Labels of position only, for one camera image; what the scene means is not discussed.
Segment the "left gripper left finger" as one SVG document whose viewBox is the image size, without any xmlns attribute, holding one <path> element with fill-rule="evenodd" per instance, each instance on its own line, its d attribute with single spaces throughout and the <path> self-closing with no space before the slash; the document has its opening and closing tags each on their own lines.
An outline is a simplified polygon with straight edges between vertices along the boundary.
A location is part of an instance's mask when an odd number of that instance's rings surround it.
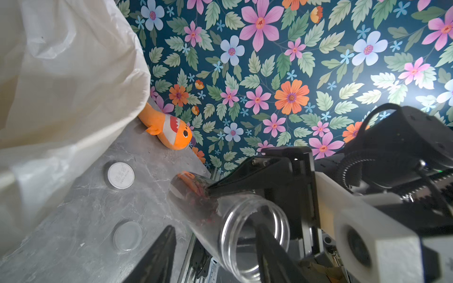
<svg viewBox="0 0 453 283">
<path fill-rule="evenodd" d="M 169 283 L 171 281 L 175 249 L 175 228 L 168 225 L 123 282 Z"/>
</svg>

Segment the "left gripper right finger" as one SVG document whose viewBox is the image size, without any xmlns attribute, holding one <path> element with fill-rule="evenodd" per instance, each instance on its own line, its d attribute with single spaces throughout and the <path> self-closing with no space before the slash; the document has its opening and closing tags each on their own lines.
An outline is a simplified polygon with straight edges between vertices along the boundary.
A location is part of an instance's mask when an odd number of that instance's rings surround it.
<svg viewBox="0 0 453 283">
<path fill-rule="evenodd" d="M 256 226 L 256 250 L 262 283 L 308 282 L 264 224 Z"/>
</svg>

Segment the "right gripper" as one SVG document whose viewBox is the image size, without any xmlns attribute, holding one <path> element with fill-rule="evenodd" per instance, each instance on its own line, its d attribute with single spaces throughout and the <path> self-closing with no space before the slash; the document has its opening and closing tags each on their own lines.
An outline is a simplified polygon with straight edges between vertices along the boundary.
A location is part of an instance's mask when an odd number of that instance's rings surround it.
<svg viewBox="0 0 453 283">
<path fill-rule="evenodd" d="M 324 251 L 315 164 L 309 147 L 269 147 L 208 186 L 208 197 L 255 192 L 285 213 L 302 258 Z"/>
</svg>

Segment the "clear jar with tea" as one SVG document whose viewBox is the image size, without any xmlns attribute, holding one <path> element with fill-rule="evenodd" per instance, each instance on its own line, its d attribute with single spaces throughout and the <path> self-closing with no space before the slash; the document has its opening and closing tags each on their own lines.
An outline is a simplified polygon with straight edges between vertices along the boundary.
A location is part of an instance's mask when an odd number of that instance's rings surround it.
<svg viewBox="0 0 453 283">
<path fill-rule="evenodd" d="M 283 210 L 253 193 L 204 196 L 213 180 L 191 172 L 176 175 L 168 197 L 201 245 L 242 283 L 258 283 L 255 221 L 266 224 L 286 250 L 290 225 Z"/>
</svg>

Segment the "white jar lid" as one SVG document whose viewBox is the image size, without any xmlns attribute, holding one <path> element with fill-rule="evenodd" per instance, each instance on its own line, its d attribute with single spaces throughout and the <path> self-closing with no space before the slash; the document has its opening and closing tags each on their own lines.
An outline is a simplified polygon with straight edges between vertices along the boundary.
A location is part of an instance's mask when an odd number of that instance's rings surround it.
<svg viewBox="0 0 453 283">
<path fill-rule="evenodd" d="M 107 180 L 115 189 L 125 190 L 133 185 L 135 172 L 129 164 L 115 162 L 107 170 Z"/>
</svg>

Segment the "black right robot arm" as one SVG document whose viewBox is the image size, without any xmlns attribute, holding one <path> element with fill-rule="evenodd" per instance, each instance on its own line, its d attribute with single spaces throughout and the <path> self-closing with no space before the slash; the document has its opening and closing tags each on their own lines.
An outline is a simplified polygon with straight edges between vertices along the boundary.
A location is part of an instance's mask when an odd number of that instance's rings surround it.
<svg viewBox="0 0 453 283">
<path fill-rule="evenodd" d="M 367 117 L 357 136 L 328 156 L 314 147 L 270 147 L 245 159 L 228 177 L 208 186 L 211 198 L 256 191 L 280 206 L 291 237 L 304 240 L 305 251 L 320 251 L 326 230 L 321 220 L 324 173 L 348 196 L 385 196 L 397 204 L 378 209 L 419 237 L 422 259 L 432 264 L 453 243 L 453 132 L 438 119 L 409 106 L 386 103 L 373 114 L 391 114 L 374 127 Z"/>
</svg>

